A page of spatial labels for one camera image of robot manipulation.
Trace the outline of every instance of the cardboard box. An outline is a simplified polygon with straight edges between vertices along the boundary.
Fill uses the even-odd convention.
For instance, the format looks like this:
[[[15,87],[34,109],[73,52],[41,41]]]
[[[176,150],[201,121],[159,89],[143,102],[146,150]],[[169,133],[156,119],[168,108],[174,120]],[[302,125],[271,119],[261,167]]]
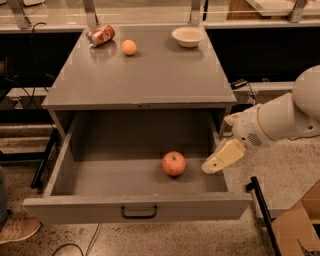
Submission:
[[[320,240],[313,226],[317,223],[320,223],[320,181],[272,222],[282,256],[320,255]]]

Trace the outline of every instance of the drawer front panel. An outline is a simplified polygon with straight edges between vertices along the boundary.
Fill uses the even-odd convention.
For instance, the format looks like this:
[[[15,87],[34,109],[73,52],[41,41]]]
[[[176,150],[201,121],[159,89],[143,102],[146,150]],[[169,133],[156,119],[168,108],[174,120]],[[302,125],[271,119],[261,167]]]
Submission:
[[[43,223],[122,223],[239,219],[251,202],[249,194],[214,193],[210,195],[159,198],[52,197],[27,199],[25,207]]]

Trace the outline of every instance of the pant leg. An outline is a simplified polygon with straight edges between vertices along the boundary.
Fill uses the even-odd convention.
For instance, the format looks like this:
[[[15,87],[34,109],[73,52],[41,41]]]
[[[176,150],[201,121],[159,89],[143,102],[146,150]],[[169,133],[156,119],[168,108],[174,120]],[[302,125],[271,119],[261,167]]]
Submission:
[[[6,176],[3,168],[0,166],[0,230],[2,229],[8,218],[7,198],[8,194]]]

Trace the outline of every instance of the person's foot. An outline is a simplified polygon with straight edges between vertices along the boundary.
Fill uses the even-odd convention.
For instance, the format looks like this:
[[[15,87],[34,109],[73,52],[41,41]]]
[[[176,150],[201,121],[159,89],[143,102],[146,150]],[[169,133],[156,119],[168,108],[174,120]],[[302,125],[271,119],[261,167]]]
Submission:
[[[41,223],[34,217],[11,214],[0,232],[0,244],[23,241],[35,234]]]

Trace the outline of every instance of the drawer handle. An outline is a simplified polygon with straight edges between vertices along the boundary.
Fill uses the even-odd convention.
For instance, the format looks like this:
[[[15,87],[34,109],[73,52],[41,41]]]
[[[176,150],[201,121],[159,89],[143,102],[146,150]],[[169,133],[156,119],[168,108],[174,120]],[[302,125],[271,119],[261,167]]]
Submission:
[[[158,213],[158,207],[155,205],[153,206],[153,213],[151,215],[143,215],[143,216],[130,216],[126,215],[126,208],[124,206],[121,207],[121,216],[124,219],[128,220],[143,220],[143,219],[152,219],[157,216]]]

